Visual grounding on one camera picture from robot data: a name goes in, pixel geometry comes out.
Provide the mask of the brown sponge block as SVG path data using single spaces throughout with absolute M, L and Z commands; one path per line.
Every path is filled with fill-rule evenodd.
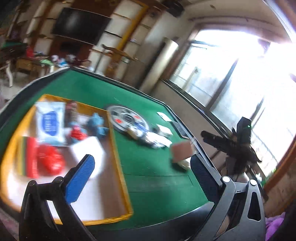
M 173 163 L 178 163 L 187 158 L 190 158 L 194 154 L 191 141 L 183 141 L 179 143 L 173 143 L 170 146 L 171 159 Z

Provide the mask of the coloured sponge cloths pack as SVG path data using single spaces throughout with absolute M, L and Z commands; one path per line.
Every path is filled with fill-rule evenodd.
M 38 178 L 37 150 L 38 143 L 34 137 L 21 137 L 16 155 L 16 170 L 19 175 Z

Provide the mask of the small red plastic bag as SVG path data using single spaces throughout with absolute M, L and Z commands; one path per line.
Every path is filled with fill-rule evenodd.
M 73 142 L 82 141 L 88 137 L 88 134 L 79 126 L 74 126 L 71 130 L 70 137 Z

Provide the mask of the wet wipes pack blue label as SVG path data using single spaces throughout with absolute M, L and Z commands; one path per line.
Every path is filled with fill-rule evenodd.
M 66 143 L 64 130 L 65 102 L 38 101 L 36 107 L 36 136 L 39 143 L 63 146 Z

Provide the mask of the blue towel with rubber band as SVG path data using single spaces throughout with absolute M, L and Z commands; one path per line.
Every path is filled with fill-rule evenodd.
M 89 131 L 96 137 L 105 137 L 109 131 L 109 128 L 104 126 L 104 118 L 98 113 L 93 113 L 87 122 Z

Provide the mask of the brown knitted yarn bundle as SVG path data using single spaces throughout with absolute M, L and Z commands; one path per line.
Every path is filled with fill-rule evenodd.
M 65 127 L 71 127 L 78 123 L 78 104 L 75 101 L 69 101 L 65 108 Z

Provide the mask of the white foam box yellow tape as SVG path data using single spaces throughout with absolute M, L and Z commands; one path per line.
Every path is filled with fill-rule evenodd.
M 77 201 L 72 203 L 74 211 L 85 225 L 101 225 L 129 219 L 133 215 L 125 178 L 117 151 L 111 115 L 108 111 L 85 103 L 77 104 L 78 122 L 87 128 L 87 121 L 94 113 L 104 119 L 107 135 L 98 140 L 98 145 L 88 138 L 84 147 L 79 144 L 58 146 L 65 160 L 60 172 L 64 177 L 82 157 L 89 153 L 95 158 L 95 169 L 88 179 Z M 25 137 L 36 137 L 36 107 L 32 106 L 18 124 L 4 152 L 1 164 L 1 199 L 13 211 L 20 212 L 27 184 L 31 180 L 21 173 L 24 167 Z

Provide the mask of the window with metal bars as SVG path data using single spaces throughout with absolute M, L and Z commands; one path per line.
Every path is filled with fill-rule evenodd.
M 204 29 L 170 81 L 224 130 L 251 120 L 251 145 L 265 176 L 295 137 L 295 45 L 233 30 Z

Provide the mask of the blue white packets on table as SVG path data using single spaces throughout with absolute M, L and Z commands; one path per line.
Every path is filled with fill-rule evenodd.
M 161 136 L 157 133 L 148 131 L 143 126 L 139 125 L 128 125 L 126 132 L 136 141 L 144 145 L 148 145 L 154 149 L 160 149 L 167 147 L 169 148 L 172 144 L 168 138 Z

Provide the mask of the green mahjong table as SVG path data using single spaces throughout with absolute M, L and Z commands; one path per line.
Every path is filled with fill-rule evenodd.
M 7 105 L 1 113 L 2 150 L 17 124 L 42 94 L 65 97 L 98 108 L 118 104 L 138 113 L 150 127 L 170 126 L 159 113 L 170 116 L 171 112 L 159 101 L 97 74 L 67 69 L 35 81 Z M 115 139 L 134 213 L 126 221 L 93 225 L 92 230 L 154 225 L 208 204 L 194 174 L 171 163 L 168 147 L 153 147 L 143 138 L 134 139 L 126 132 L 115 132 Z

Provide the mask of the white standing air conditioner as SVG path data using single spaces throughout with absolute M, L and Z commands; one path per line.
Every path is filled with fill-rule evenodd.
M 165 68 L 168 66 L 178 47 L 179 46 L 175 41 L 169 38 L 163 38 L 158 51 L 144 72 L 143 81 L 139 86 L 139 90 L 141 92 L 151 92 L 162 73 L 165 71 Z

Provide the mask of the round mahjong table centre panel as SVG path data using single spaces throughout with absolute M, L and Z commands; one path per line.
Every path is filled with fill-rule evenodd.
M 123 105 L 109 105 L 106 110 L 110 114 L 110 122 L 113 127 L 120 133 L 126 132 L 129 126 L 141 126 L 144 130 L 150 130 L 148 122 L 131 108 Z

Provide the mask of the low wooden coffee table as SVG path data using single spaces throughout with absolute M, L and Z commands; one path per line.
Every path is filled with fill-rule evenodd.
M 18 72 L 25 71 L 29 74 L 29 77 L 39 78 L 49 74 L 53 67 L 54 65 L 48 58 L 29 58 L 23 56 L 16 60 L 15 75 L 17 75 Z

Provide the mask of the wooden chair by wall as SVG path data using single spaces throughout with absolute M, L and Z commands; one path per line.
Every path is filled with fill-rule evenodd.
M 119 66 L 119 62 L 122 58 L 126 58 L 129 61 L 135 61 L 136 59 L 127 54 L 126 52 L 116 49 L 114 47 L 109 47 L 104 44 L 101 44 L 101 47 L 103 48 L 103 52 L 100 52 L 102 55 L 106 55 L 111 58 L 111 61 L 109 62 L 104 75 L 108 78 L 114 78 L 117 68 Z

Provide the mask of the black wall television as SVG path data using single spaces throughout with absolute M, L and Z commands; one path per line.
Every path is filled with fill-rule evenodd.
M 111 18 L 75 8 L 63 8 L 51 34 L 97 45 Z

